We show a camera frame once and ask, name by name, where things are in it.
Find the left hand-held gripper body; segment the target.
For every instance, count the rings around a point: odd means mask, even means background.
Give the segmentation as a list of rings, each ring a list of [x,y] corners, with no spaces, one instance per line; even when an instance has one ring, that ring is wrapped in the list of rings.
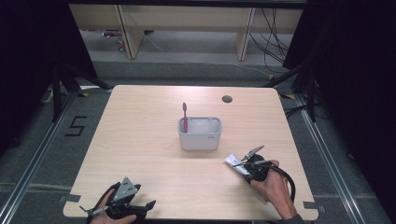
[[[114,189],[114,191],[109,197],[106,205],[102,208],[98,208],[99,202],[101,202],[104,196],[112,189]],[[112,219],[121,219],[129,215],[135,215],[137,211],[148,212],[146,206],[131,205],[132,199],[139,190],[139,184],[135,185],[128,177],[124,177],[121,182],[110,186],[92,209],[86,210],[83,207],[80,207],[80,209],[88,215],[88,220],[92,220],[93,217],[98,216],[102,212],[106,212]]]

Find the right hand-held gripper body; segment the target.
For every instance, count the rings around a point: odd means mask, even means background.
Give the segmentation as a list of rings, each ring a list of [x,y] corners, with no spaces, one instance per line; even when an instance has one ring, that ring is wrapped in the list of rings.
[[[249,175],[253,175],[253,180],[262,182],[268,175],[268,170],[271,167],[271,162],[267,161],[258,152],[263,149],[263,146],[255,147],[245,155],[241,161],[249,161],[250,164],[243,166]]]

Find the white toothpaste tube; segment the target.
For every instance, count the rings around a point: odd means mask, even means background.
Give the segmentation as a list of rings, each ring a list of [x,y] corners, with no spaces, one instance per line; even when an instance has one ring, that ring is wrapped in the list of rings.
[[[238,160],[233,153],[227,156],[224,161],[231,167],[233,164],[240,162],[240,160]],[[248,171],[243,166],[237,166],[232,168],[241,175],[248,175]]]

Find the grey plastic toothbrush holder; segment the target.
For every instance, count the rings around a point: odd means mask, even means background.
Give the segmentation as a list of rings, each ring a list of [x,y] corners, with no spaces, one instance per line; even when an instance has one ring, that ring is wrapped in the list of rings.
[[[219,146],[222,122],[215,117],[188,117],[188,132],[184,133],[183,118],[177,130],[180,146],[184,150],[215,150]]]

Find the pink toothbrush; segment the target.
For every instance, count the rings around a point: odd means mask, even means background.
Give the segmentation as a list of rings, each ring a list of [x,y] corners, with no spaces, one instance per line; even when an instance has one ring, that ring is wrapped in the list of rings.
[[[187,117],[187,104],[185,102],[183,102],[182,104],[182,108],[183,108],[183,113],[184,113],[184,117],[183,117],[183,127],[184,127],[184,133],[188,132],[188,128],[189,128],[189,124],[188,124],[188,117]]]

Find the person's right hand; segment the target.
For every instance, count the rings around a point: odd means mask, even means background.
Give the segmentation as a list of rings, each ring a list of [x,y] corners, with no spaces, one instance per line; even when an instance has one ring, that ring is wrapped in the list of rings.
[[[287,179],[274,170],[269,170],[264,181],[251,180],[250,186],[257,190],[265,201],[271,203],[283,221],[298,215],[290,198]]]

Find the person's left hand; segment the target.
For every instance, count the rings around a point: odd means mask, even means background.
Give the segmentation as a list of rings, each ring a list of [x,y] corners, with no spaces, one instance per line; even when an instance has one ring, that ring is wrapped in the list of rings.
[[[104,196],[103,200],[99,202],[98,208],[102,208],[106,205],[113,191],[114,189],[112,189],[110,192],[106,194],[106,196]],[[129,215],[121,219],[112,219],[106,214],[106,212],[102,212],[98,216],[93,217],[92,220],[90,221],[90,224],[132,224],[134,221],[136,221],[136,219],[137,219],[136,215]]]

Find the black metal stand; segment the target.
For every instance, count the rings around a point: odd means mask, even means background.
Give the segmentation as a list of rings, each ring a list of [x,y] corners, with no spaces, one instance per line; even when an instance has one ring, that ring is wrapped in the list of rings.
[[[98,86],[100,89],[112,89],[112,86],[101,81],[98,77],[85,73],[75,66],[66,63],[56,63],[52,66],[51,70],[51,86],[53,93],[52,121],[56,121],[64,110],[64,105],[61,99],[61,86],[64,86],[68,93],[77,93],[81,90],[81,87],[76,81],[77,77],[82,77],[83,79],[88,80],[92,84]]]
[[[310,62],[304,61],[289,70],[289,72],[263,85],[263,87],[273,88],[293,76],[295,76],[295,79],[291,86],[291,90],[294,93],[301,93],[303,90],[307,91],[307,114],[308,117],[311,118],[311,121],[315,122],[315,73]]]

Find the dark curtain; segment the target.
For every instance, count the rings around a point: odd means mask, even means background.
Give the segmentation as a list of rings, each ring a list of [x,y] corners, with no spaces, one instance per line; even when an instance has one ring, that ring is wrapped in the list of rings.
[[[328,111],[396,223],[396,0],[307,0],[284,66],[301,63],[325,21],[342,14],[316,81]]]
[[[97,74],[68,0],[0,0],[0,156],[51,84]]]

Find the small clutter under desk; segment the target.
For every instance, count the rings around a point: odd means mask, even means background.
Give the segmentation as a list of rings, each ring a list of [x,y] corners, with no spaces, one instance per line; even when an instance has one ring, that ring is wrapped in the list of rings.
[[[116,37],[119,45],[119,51],[124,52],[124,43],[122,39],[122,33],[120,30],[104,30],[102,32],[102,36],[106,38]]]

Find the metal floor rail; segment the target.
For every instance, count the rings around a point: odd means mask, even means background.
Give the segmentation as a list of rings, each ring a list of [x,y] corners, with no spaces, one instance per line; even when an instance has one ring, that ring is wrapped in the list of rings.
[[[42,161],[50,149],[50,145],[55,139],[57,132],[59,132],[60,127],[64,122],[66,113],[68,112],[77,95],[78,94],[74,92],[69,93],[65,97],[58,118],[50,124],[33,158],[29,161],[27,167],[21,175],[21,178],[15,184],[5,204],[0,209],[0,224],[9,224],[16,213],[25,193],[27,192],[33,178],[35,177],[35,174],[37,173]]]
[[[303,118],[308,131],[310,132],[318,153],[322,158],[329,176],[334,184],[337,194],[346,209],[346,213],[352,224],[366,224],[366,220],[360,210],[360,207],[353,196],[350,188],[347,186],[338,166],[335,163],[332,154],[325,143],[325,140],[318,129],[318,125],[312,120],[307,111],[303,112]]]

